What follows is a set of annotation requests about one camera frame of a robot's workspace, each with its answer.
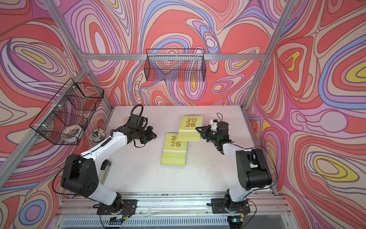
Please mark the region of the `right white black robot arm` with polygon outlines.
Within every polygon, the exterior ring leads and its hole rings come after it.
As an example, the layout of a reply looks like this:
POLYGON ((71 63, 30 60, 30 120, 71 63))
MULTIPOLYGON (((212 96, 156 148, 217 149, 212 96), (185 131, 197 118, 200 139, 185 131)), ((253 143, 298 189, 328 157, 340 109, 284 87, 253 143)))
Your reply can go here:
POLYGON ((244 148, 234 143, 229 137, 229 124, 212 120, 196 131, 206 142, 213 143, 222 155, 236 161, 237 183, 226 192, 227 203, 239 203, 257 190, 271 186, 273 179, 263 151, 259 148, 244 148))

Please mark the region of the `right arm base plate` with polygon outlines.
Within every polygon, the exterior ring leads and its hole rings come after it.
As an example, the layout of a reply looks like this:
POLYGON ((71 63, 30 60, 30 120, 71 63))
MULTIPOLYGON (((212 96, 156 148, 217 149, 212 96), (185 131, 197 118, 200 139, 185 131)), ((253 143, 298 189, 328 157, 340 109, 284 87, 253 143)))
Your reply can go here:
POLYGON ((213 214, 244 214, 251 212, 247 200, 241 202, 232 202, 225 198, 212 198, 211 202, 206 204, 212 208, 213 214))

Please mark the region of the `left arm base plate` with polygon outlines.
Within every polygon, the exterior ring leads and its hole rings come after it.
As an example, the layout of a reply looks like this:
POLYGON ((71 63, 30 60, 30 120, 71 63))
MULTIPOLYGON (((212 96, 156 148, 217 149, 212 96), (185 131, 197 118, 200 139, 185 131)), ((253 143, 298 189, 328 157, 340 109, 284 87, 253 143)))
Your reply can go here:
POLYGON ((137 199, 122 199, 112 205, 100 203, 97 208, 97 215, 134 215, 137 208, 137 199))

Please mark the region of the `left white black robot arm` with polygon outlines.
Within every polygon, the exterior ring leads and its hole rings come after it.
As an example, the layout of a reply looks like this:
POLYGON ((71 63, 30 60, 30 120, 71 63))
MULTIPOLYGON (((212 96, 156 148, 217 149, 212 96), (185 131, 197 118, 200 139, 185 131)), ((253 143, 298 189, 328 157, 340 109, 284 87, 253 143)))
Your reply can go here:
POLYGON ((139 140, 142 145, 157 138, 148 119, 132 114, 127 123, 111 130, 106 140, 79 155, 67 157, 61 180, 62 188, 82 197, 98 201, 106 206, 122 204, 119 193, 107 188, 99 180, 102 164, 113 153, 131 142, 139 140))

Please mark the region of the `green calendar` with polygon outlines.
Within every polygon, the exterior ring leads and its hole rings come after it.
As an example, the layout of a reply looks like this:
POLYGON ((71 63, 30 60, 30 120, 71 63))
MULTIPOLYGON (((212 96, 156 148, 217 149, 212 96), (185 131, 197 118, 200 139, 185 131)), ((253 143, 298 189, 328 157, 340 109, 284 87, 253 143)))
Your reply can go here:
POLYGON ((177 133, 167 133, 161 159, 162 165, 184 167, 186 163, 187 141, 178 140, 177 133))
POLYGON ((200 133, 196 130, 197 127, 201 127, 203 124, 202 115, 184 115, 179 126, 179 132, 177 135, 178 141, 199 142, 200 133))

